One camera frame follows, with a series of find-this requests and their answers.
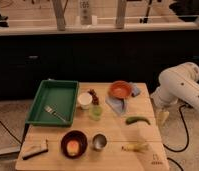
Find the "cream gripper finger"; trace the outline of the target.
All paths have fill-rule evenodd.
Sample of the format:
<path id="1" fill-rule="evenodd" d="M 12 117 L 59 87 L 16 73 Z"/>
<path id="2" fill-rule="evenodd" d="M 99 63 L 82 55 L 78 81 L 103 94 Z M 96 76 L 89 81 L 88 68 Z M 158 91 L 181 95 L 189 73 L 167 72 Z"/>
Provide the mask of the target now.
<path id="1" fill-rule="evenodd" d="M 169 117 L 169 112 L 167 110 L 159 110 L 157 113 L 157 125 L 162 126 L 167 118 Z"/>

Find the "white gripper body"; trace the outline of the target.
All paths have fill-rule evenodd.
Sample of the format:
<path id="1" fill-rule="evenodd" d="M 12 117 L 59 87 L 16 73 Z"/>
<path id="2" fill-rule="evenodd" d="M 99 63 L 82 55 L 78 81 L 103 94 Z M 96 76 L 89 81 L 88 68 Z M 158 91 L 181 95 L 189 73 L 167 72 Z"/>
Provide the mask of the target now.
<path id="1" fill-rule="evenodd" d="M 166 110 L 168 108 L 168 104 L 162 101 L 158 96 L 151 95 L 150 98 L 157 110 Z"/>

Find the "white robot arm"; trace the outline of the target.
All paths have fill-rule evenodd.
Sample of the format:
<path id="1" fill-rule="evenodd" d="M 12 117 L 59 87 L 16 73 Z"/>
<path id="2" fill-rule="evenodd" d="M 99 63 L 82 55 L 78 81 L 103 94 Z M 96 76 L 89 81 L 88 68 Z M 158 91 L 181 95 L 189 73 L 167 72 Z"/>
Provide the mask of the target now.
<path id="1" fill-rule="evenodd" d="M 169 116 L 168 107 L 182 100 L 199 113 L 199 66 L 186 62 L 163 70 L 159 86 L 150 95 L 156 112 L 156 123 L 162 126 Z"/>

